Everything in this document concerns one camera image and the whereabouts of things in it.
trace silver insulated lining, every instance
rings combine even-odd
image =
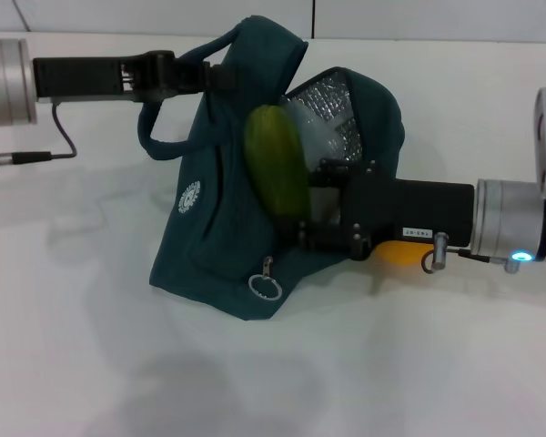
[[[326,120],[344,140],[342,159],[362,159],[362,142],[353,116],[344,73],[337,71],[309,85],[292,100],[298,100]]]

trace green mango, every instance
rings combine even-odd
[[[255,109],[245,125],[245,161],[253,187],[274,217],[309,219],[309,183],[298,130],[282,107]]]

